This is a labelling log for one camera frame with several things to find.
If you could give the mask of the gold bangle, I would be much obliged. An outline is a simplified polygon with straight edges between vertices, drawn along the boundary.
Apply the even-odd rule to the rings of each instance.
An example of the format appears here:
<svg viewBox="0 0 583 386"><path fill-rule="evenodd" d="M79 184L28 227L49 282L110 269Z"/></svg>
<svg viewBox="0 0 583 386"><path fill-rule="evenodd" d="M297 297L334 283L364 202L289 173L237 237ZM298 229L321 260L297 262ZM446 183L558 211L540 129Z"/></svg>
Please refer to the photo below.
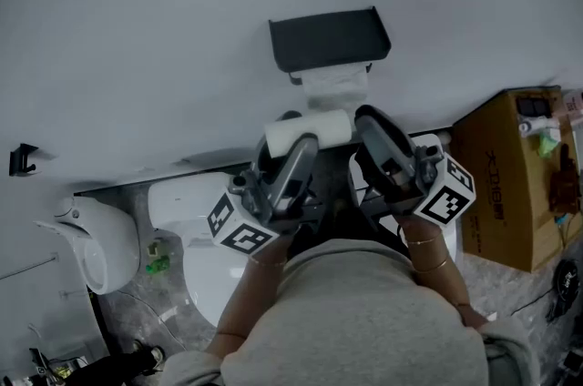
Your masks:
<svg viewBox="0 0 583 386"><path fill-rule="evenodd" d="M416 274L429 274L429 273L432 273L432 272L434 272L434 271L436 271L438 269L441 269L445 264L447 264L447 262L449 260L450 260L449 258L444 259L438 265L436 265L436 266L434 266L433 268L430 268L430 269L418 269L418 268L414 268L414 271L415 271Z"/></svg>

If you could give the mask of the pink bottle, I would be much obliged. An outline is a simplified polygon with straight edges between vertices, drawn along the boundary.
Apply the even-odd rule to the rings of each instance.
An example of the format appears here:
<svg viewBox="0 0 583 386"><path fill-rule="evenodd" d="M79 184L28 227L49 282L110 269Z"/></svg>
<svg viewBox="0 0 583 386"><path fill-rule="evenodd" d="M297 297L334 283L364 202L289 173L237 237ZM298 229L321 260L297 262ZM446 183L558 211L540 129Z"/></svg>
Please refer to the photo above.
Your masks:
<svg viewBox="0 0 583 386"><path fill-rule="evenodd" d="M566 92L563 95L563 107L571 124L583 123L583 88Z"/></svg>

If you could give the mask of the person's grey sweatshirt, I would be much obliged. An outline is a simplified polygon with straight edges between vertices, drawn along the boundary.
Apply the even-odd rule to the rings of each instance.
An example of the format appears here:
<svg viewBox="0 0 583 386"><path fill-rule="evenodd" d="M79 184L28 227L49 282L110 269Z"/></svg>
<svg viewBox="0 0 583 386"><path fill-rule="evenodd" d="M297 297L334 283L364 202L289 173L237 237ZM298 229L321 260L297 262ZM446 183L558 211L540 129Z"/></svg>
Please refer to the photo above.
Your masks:
<svg viewBox="0 0 583 386"><path fill-rule="evenodd" d="M419 286L401 254L335 239L285 267L274 305L219 358L170 357L160 386L537 386L537 355L515 320L473 328Z"/></svg>

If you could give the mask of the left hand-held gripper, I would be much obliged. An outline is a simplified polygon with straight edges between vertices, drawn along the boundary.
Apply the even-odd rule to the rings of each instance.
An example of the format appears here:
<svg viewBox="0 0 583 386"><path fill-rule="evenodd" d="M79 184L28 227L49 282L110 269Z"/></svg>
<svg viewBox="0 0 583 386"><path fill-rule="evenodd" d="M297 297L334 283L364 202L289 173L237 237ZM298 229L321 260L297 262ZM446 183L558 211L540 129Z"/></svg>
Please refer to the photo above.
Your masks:
<svg viewBox="0 0 583 386"><path fill-rule="evenodd" d="M303 134L285 157L273 158L266 137L256 147L252 172L270 183L270 200L248 171L238 176L208 174L213 206L207 223L213 243L252 256L275 239L292 236L304 227L317 229L323 203L308 189L319 151L314 134Z"/></svg>

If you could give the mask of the black wall hook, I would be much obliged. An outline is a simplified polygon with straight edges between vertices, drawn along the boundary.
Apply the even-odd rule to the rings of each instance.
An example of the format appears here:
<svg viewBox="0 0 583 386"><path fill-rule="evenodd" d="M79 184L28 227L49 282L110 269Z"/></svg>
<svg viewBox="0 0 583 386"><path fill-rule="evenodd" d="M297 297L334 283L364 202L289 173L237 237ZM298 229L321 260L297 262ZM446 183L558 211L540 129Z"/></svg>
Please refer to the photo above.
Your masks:
<svg viewBox="0 0 583 386"><path fill-rule="evenodd" d="M28 158L35 153L38 147L21 143L18 148L10 153L9 176L28 177L37 173L36 164L29 163Z"/></svg>

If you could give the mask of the large brown cardboard box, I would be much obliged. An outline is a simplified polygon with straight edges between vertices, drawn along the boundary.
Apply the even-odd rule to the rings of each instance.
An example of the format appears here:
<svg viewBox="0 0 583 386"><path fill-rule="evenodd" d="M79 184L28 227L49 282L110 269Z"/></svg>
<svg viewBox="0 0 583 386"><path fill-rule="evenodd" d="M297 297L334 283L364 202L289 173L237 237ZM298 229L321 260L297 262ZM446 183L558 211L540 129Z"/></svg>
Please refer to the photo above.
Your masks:
<svg viewBox="0 0 583 386"><path fill-rule="evenodd" d="M543 97L553 109L559 86L507 89L456 121L453 157L474 177L476 201L462 217L466 253L534 272L583 234L583 215L563 226L549 208L550 180L560 169L560 148L538 155L539 136L518 130L518 97Z"/></svg>

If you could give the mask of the black round device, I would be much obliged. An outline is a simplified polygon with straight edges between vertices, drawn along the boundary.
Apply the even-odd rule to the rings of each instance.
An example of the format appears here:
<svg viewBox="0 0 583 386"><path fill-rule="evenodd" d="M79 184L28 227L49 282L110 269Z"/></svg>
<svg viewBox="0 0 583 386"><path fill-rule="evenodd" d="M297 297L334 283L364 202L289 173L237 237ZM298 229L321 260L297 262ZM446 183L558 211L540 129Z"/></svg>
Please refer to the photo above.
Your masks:
<svg viewBox="0 0 583 386"><path fill-rule="evenodd" d="M552 322L565 315L578 296L578 265L573 259L562 259L555 270L552 292L555 301L547 314L547 321Z"/></svg>

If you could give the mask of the person's left forearm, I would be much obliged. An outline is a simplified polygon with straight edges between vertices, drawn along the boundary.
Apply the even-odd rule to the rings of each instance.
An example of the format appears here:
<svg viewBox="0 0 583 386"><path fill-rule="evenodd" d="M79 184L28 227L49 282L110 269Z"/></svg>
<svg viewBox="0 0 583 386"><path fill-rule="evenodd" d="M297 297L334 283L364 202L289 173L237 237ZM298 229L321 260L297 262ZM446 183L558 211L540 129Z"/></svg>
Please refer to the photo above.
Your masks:
<svg viewBox="0 0 583 386"><path fill-rule="evenodd" d="M238 350L256 323L273 306L292 240L292 236L280 237L249 257L205 350L208 354L224 359Z"/></svg>

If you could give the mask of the black wall paper holder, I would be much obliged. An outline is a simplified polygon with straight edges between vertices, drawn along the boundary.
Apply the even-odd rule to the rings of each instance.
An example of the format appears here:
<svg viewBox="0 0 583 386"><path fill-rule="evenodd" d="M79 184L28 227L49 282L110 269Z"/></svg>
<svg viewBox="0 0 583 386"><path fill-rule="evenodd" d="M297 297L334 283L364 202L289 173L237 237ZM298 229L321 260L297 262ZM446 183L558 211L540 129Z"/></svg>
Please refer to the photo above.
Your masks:
<svg viewBox="0 0 583 386"><path fill-rule="evenodd" d="M295 86L302 73L387 58L392 42L374 6L269 22L276 66Z"/></svg>

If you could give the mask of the thin used toilet paper roll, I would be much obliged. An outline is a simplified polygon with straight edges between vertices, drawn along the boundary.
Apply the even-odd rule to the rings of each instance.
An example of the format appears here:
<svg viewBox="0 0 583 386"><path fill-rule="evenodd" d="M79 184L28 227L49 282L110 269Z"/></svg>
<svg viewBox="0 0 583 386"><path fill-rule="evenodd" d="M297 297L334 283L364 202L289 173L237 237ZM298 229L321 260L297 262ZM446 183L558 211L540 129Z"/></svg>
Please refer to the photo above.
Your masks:
<svg viewBox="0 0 583 386"><path fill-rule="evenodd" d="M303 135L316 136L319 148L326 149L350 142L353 130L348 113L337 109L267 124L264 134L270 156L276 158L285 156Z"/></svg>

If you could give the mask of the white tube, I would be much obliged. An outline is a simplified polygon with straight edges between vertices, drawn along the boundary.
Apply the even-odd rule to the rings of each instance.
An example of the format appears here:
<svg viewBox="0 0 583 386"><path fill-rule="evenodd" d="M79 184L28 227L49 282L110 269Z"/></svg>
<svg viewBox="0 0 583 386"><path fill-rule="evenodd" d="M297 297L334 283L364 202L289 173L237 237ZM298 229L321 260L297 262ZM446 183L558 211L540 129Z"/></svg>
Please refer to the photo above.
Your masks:
<svg viewBox="0 0 583 386"><path fill-rule="evenodd" d="M553 117L522 117L518 122L518 130L522 137L540 134L548 129L560 129L560 124Z"/></svg>

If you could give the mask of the green packet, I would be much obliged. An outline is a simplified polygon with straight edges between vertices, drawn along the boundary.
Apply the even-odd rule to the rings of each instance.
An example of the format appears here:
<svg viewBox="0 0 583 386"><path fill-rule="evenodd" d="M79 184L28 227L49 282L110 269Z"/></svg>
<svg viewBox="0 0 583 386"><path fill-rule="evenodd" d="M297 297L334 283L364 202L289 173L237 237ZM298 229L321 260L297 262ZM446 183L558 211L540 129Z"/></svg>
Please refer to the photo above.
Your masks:
<svg viewBox="0 0 583 386"><path fill-rule="evenodd" d="M559 145L560 143L553 143L548 140L546 132L542 132L539 134L539 147L538 147L538 155L541 158L548 158L552 155L553 150Z"/></svg>

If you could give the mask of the brown claw clip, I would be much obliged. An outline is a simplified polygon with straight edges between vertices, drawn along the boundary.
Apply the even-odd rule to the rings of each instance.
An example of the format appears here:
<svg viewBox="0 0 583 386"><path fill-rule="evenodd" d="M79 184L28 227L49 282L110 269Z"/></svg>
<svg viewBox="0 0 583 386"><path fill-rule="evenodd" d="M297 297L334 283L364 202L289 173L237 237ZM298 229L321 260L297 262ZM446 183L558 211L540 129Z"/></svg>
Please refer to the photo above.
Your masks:
<svg viewBox="0 0 583 386"><path fill-rule="evenodd" d="M575 160L569 147L560 148L560 169L552 174L549 191L549 208L555 213L575 215L580 211L580 183Z"/></svg>

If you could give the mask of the white square-lid toilet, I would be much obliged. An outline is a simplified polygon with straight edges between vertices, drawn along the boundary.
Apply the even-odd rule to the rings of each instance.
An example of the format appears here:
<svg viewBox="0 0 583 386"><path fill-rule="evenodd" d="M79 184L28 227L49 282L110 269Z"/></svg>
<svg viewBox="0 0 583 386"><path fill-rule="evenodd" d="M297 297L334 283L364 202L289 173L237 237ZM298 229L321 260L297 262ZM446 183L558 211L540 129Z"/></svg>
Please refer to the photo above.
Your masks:
<svg viewBox="0 0 583 386"><path fill-rule="evenodd" d="M418 147L437 147L441 152L443 152L443 146L436 134L423 134L412 138L413 142ZM349 173L350 173L350 184L351 191L355 196L355 203L357 207L360 207L363 198L365 196L366 190L368 189L368 183L363 178L363 172L361 167L355 160L356 154L353 153L349 158ZM397 221L393 216L385 216L380 218L378 224L387 231L392 232L397 236L405 245L407 245L402 229L398 225ZM445 239L445 244L449 251L452 260L456 260L457 253L457 230L456 224L451 223L447 227L442 228L443 236Z"/></svg>

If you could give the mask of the green bottle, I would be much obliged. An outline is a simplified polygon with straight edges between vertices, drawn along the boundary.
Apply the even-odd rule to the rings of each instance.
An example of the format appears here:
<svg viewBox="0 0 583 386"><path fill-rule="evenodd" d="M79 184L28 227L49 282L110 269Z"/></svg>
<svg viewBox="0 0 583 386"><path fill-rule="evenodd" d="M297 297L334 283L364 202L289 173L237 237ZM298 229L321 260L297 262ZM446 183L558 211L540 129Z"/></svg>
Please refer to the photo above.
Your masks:
<svg viewBox="0 0 583 386"><path fill-rule="evenodd" d="M154 259L150 261L149 264L146 265L146 272L149 275L159 274L164 272L170 268L170 259L168 255L162 256L160 258Z"/></svg>

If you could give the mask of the small white open-lid toilet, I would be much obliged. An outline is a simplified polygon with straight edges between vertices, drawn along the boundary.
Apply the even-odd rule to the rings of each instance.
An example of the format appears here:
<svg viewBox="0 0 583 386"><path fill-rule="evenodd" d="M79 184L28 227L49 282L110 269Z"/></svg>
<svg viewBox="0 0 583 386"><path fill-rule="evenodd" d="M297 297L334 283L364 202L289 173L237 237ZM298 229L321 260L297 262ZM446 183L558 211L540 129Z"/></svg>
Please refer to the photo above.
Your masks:
<svg viewBox="0 0 583 386"><path fill-rule="evenodd" d="M72 196L59 202L51 220L35 224L66 239L83 280L97 295L122 289L138 272L136 223L118 208L95 198Z"/></svg>

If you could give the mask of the person's right forearm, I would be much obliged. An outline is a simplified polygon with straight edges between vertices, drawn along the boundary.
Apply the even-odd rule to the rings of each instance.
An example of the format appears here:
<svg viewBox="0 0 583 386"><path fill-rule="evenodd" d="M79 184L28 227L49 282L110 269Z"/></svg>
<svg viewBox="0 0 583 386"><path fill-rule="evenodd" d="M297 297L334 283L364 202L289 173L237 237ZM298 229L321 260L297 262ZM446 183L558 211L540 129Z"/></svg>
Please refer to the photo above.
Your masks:
<svg viewBox="0 0 583 386"><path fill-rule="evenodd" d="M430 269L444 259L450 259L441 269L432 273L415 273L417 283L434 290L448 301L457 310L465 326L478 330L488 323L487 318L471 307L467 286L449 254L443 231L417 216L398 216L396 220L404 233L414 268Z"/></svg>

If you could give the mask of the black metal fixture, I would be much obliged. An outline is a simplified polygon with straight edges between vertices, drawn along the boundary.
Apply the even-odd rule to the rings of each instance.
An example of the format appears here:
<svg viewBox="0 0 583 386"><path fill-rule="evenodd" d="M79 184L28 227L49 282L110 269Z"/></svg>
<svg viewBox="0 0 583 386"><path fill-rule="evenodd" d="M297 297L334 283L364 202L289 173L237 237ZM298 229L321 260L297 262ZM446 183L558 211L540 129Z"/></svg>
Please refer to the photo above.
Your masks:
<svg viewBox="0 0 583 386"><path fill-rule="evenodd" d="M516 99L517 113L522 117L552 118L549 101L543 97L518 97Z"/></svg>

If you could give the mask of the white rounded toilet with tank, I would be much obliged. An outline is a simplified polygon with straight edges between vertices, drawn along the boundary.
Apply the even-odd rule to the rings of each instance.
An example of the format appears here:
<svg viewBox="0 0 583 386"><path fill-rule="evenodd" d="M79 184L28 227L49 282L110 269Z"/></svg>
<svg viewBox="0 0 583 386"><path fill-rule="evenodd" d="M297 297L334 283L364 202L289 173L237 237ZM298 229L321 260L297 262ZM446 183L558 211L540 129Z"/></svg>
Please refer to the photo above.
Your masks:
<svg viewBox="0 0 583 386"><path fill-rule="evenodd" d="M180 238L182 269L190 298L216 326L244 272L247 258L213 244L207 216L229 182L223 172L171 178L148 191L148 214L156 230Z"/></svg>

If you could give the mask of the person's black trousers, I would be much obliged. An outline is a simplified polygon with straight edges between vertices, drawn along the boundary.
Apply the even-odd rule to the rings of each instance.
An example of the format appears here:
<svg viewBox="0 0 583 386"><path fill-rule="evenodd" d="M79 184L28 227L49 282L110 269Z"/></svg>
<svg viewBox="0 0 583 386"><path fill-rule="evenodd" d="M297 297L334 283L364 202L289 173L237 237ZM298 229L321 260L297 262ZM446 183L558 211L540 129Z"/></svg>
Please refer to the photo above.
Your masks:
<svg viewBox="0 0 583 386"><path fill-rule="evenodd" d="M316 230L304 226L295 234L287 250L287 258L292 259L333 239L377 242L410 259L408 248L397 235L372 225L359 208L343 198L334 201L332 210L326 212Z"/></svg>

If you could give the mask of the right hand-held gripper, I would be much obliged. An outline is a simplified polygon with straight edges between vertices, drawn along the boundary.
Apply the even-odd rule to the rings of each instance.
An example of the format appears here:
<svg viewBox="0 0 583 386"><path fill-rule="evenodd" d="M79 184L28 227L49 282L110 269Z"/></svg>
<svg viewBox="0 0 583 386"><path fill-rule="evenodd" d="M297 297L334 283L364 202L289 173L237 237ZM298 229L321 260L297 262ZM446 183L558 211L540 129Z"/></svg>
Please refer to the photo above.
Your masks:
<svg viewBox="0 0 583 386"><path fill-rule="evenodd" d="M473 176L437 143L415 144L382 110L362 105L354 115L362 140L355 154L364 188L358 204L367 218L423 218L442 228L476 200Z"/></svg>

